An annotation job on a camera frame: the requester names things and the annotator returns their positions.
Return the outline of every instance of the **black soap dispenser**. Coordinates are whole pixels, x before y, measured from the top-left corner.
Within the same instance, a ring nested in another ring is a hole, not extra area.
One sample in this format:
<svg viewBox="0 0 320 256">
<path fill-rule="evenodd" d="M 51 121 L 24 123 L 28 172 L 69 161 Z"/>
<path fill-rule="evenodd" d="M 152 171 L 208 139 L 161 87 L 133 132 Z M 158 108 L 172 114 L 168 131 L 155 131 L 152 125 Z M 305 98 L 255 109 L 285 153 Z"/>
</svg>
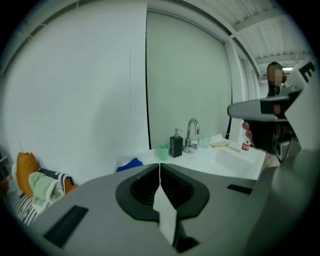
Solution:
<svg viewBox="0 0 320 256">
<path fill-rule="evenodd" d="M 170 155 L 174 158 L 182 155 L 182 147 L 184 139 L 179 136 L 178 131 L 182 132 L 178 128 L 175 128 L 175 134 L 170 137 Z"/>
</svg>

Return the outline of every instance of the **hand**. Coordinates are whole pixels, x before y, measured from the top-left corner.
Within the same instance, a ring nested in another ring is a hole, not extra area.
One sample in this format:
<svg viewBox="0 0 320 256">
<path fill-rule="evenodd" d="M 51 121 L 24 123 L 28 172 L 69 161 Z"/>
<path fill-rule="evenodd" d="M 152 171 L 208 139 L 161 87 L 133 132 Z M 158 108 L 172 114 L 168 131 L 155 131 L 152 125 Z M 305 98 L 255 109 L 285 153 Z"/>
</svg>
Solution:
<svg viewBox="0 0 320 256">
<path fill-rule="evenodd" d="M 280 105 L 279 104 L 274 105 L 274 114 L 276 116 L 280 115 Z M 249 124 L 247 122 L 244 122 L 242 124 L 242 128 L 246 130 L 245 136 L 247 136 L 247 138 L 250 140 L 251 145 L 254 146 L 253 134 L 252 134 L 252 131 L 250 130 Z"/>
</svg>

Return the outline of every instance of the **person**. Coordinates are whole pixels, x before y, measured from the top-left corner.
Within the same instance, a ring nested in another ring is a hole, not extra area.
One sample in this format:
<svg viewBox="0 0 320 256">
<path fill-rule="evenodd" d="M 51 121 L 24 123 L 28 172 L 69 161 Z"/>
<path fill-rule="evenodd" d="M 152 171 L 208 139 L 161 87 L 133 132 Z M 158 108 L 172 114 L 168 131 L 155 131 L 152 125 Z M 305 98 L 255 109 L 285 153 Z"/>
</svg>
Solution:
<svg viewBox="0 0 320 256">
<path fill-rule="evenodd" d="M 266 69 L 266 78 L 268 81 L 268 97 L 274 97 L 279 94 L 280 87 L 287 80 L 286 73 L 283 71 L 282 66 L 278 62 L 272 62 L 268 65 Z M 280 115 L 280 105 L 274 105 L 274 114 Z M 245 129 L 245 136 L 250 140 L 252 146 L 254 146 L 253 133 L 250 130 L 250 125 L 248 122 L 243 122 L 242 128 Z"/>
</svg>

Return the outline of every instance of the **striped fabric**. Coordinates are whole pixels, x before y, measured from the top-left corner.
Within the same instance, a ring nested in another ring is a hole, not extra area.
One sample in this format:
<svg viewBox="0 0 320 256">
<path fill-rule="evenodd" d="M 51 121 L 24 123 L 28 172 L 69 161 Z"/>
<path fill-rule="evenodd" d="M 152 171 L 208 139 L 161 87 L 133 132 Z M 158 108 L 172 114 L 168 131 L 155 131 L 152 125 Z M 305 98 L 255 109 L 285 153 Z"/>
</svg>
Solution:
<svg viewBox="0 0 320 256">
<path fill-rule="evenodd" d="M 26 194 L 15 193 L 7 199 L 12 213 L 27 226 L 38 217 L 36 210 L 33 208 L 32 199 Z"/>
</svg>

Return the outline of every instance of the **faucet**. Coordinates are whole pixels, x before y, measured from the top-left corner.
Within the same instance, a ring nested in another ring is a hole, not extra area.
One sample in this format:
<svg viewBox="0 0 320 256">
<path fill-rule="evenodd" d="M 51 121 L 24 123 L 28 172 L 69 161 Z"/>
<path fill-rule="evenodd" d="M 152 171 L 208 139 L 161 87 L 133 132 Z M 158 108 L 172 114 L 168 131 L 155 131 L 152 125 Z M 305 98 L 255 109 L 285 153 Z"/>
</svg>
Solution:
<svg viewBox="0 0 320 256">
<path fill-rule="evenodd" d="M 187 131 L 187 134 L 186 134 L 186 138 L 184 140 L 183 151 L 186 152 L 186 153 L 190 153 L 190 148 L 196 150 L 199 147 L 199 139 L 198 139 L 197 144 L 191 143 L 191 140 L 190 140 L 190 130 L 191 130 L 191 124 L 192 123 L 194 123 L 195 134 L 199 134 L 200 133 L 200 131 L 199 131 L 200 130 L 199 123 L 198 123 L 197 119 L 191 118 L 189 120 L 189 123 L 188 123 L 188 131 Z"/>
</svg>

